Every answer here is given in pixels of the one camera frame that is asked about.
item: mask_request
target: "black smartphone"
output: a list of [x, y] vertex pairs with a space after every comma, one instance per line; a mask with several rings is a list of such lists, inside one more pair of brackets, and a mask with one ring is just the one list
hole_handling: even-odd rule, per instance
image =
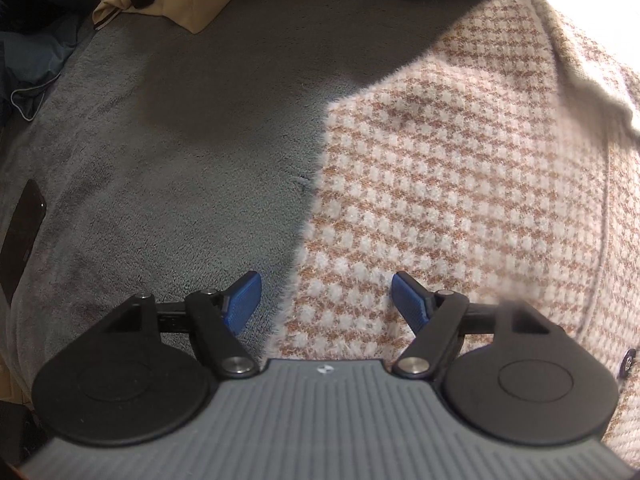
[[15, 207], [0, 251], [0, 285], [9, 306], [46, 212], [47, 204], [38, 185], [29, 179]]

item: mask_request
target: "houndstooth fabric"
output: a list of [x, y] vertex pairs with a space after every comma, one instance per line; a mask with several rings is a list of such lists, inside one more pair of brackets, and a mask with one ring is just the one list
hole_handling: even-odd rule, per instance
[[[396, 357], [407, 270], [517, 296], [610, 371], [640, 344], [640, 78], [545, 0], [487, 0], [329, 107], [312, 217], [269, 357]], [[487, 343], [478, 337], [472, 348]], [[607, 443], [640, 466], [639, 367]]]

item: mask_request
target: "dark button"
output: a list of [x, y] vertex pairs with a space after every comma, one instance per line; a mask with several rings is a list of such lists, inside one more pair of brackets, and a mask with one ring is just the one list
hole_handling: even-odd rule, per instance
[[631, 367], [634, 365], [634, 361], [636, 360], [636, 350], [631, 348], [626, 351], [624, 359], [622, 359], [622, 363], [620, 363], [620, 371], [618, 372], [618, 378], [623, 381], [629, 377], [629, 372], [631, 371]]

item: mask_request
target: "pink and brown checkered sweater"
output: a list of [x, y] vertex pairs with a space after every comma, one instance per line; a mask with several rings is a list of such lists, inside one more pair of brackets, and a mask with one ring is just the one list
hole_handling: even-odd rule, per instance
[[[396, 270], [540, 309], [610, 371], [640, 345], [640, 77], [545, 0], [487, 0], [332, 104], [269, 357], [392, 359]], [[471, 341], [471, 348], [486, 342]], [[640, 365], [606, 442], [640, 466]]]

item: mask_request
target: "bed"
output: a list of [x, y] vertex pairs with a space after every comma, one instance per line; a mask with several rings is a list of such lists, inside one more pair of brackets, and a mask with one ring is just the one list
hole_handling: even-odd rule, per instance
[[[0, 146], [0, 236], [28, 178], [47, 215], [0, 354], [23, 388], [130, 295], [261, 273], [260, 356], [310, 213], [326, 104], [392, 73], [481, 0], [232, 0], [202, 33], [122, 15], [81, 30], [36, 120]], [[181, 336], [168, 341], [188, 350]]]

